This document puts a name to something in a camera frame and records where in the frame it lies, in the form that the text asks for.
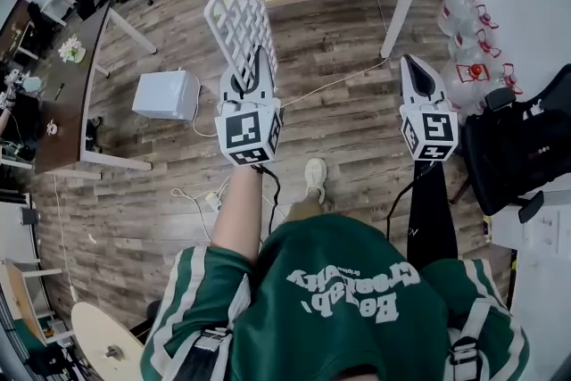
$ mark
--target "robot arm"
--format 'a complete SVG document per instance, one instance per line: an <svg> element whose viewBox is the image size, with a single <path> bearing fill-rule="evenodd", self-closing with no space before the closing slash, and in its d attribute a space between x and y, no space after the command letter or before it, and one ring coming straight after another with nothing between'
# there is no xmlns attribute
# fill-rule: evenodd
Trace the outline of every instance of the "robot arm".
<svg viewBox="0 0 571 381"><path fill-rule="evenodd" d="M401 58L401 133L415 161L446 161L458 145L458 119L450 111L440 75L416 56Z"/></svg>
<svg viewBox="0 0 571 381"><path fill-rule="evenodd" d="M244 81L244 87L228 67L220 80L219 117L215 119L220 149L235 165L272 161L284 122L263 46L254 52L252 78Z"/></svg>

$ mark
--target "chair armrest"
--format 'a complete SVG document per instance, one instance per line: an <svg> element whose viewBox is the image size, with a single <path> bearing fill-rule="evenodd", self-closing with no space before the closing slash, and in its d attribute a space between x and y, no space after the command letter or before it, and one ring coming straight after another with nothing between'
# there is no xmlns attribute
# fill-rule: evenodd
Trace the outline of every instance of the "chair armrest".
<svg viewBox="0 0 571 381"><path fill-rule="evenodd" d="M516 95L509 87L501 87L493 90L485 97L486 106L496 112L500 108L513 104L516 101Z"/></svg>

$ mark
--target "black cable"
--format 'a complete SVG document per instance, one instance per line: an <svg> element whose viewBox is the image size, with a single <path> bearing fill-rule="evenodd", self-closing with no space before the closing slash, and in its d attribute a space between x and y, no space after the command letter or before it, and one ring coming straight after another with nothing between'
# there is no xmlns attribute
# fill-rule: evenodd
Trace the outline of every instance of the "black cable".
<svg viewBox="0 0 571 381"><path fill-rule="evenodd" d="M406 185L404 187L404 189L402 189L400 191L400 193L396 196L396 199L394 199L393 202L393 206L391 207L391 210L389 211L389 214L386 217L386 239L387 241L391 241L391 216L393 216L393 212L394 209L396 208L396 205L399 203L399 201L401 200L401 197L403 195L405 195L407 192L410 191L410 189L414 186L414 184L421 178L425 177L429 171L431 171L435 166L436 166L437 162L432 162L420 175L418 175L416 178L414 178L408 185Z"/></svg>
<svg viewBox="0 0 571 381"><path fill-rule="evenodd" d="M276 214L277 208L277 198L279 197L279 192L282 190L281 185L279 184L279 178L270 170L268 170L263 165L251 165L251 167L256 170L258 173L266 173L270 175L274 181L276 181L276 193L274 194L274 206L271 208L271 216L269 217L269 228L268 228L268 235L271 234L271 225L274 222L274 215Z"/></svg>

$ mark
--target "white desk leg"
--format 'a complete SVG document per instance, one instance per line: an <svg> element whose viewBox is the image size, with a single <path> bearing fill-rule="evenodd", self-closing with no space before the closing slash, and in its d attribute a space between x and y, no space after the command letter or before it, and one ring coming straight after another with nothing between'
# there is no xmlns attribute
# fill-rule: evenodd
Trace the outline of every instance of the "white desk leg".
<svg viewBox="0 0 571 381"><path fill-rule="evenodd" d="M65 338L69 338L70 336L74 336L75 332L73 330L68 330L67 332L63 332L61 334L56 334L54 336L50 336L49 338L46 338L46 343L50 344L50 343L56 343L59 342L60 340L63 340Z"/></svg>
<svg viewBox="0 0 571 381"><path fill-rule="evenodd" d="M42 319L47 318L48 316L53 316L55 314L54 311L44 311L43 313L36 313L36 318Z"/></svg>
<svg viewBox="0 0 571 381"><path fill-rule="evenodd" d="M35 59L36 61L39 61L39 56L36 56L32 52L28 51L26 48L22 48L21 46L18 46L18 51L22 54L25 54L25 55L31 57L32 59Z"/></svg>
<svg viewBox="0 0 571 381"><path fill-rule="evenodd" d="M4 157L0 157L0 165L7 165L8 167L17 167L18 169L32 170L32 165L29 163L10 161Z"/></svg>
<svg viewBox="0 0 571 381"><path fill-rule="evenodd" d="M92 151L83 151L81 160L102 165L111 165L113 167L122 167L123 169L135 170L152 170L153 165L150 162L135 161L133 159L123 159L122 157L108 156L107 154L93 153Z"/></svg>
<svg viewBox="0 0 571 381"><path fill-rule="evenodd" d="M102 66L99 65L99 64L96 64L96 65L95 65L95 69L96 69L97 71L103 73L103 75L105 75L105 77L108 77L108 76L111 74L107 69L105 69L104 67L102 67Z"/></svg>
<svg viewBox="0 0 571 381"><path fill-rule="evenodd" d="M92 171L55 169L47 171L46 175L55 175L56 177L62 177L62 178L82 178L82 179L101 180L101 173L94 173Z"/></svg>
<svg viewBox="0 0 571 381"><path fill-rule="evenodd" d="M386 32L385 41L381 48L381 57L389 57L393 50L394 43L401 32L402 24L407 17L407 12L409 12L410 4L412 4L412 0L398 0L396 3L391 25Z"/></svg>
<svg viewBox="0 0 571 381"><path fill-rule="evenodd" d="M125 19L120 16L115 10L110 8L109 13L111 14L111 19L117 26L122 28L126 34L130 35L133 40L135 40L139 45L141 45L150 54L155 54L157 52L157 47L153 45L149 40L147 40L142 34L137 32L137 30L131 26Z"/></svg>
<svg viewBox="0 0 571 381"><path fill-rule="evenodd" d="M62 269L22 271L21 275L23 277L45 277L47 275L57 275L59 273L62 273Z"/></svg>

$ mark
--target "backpack strap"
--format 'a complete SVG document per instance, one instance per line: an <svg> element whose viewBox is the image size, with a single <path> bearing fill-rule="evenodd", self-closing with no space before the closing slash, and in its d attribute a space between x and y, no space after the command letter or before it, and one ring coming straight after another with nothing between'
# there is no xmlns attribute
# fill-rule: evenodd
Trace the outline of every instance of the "backpack strap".
<svg viewBox="0 0 571 381"><path fill-rule="evenodd" d="M446 381L482 380L478 370L478 338L490 311L490 303L485 299L476 299L459 339L450 348L446 358Z"/></svg>

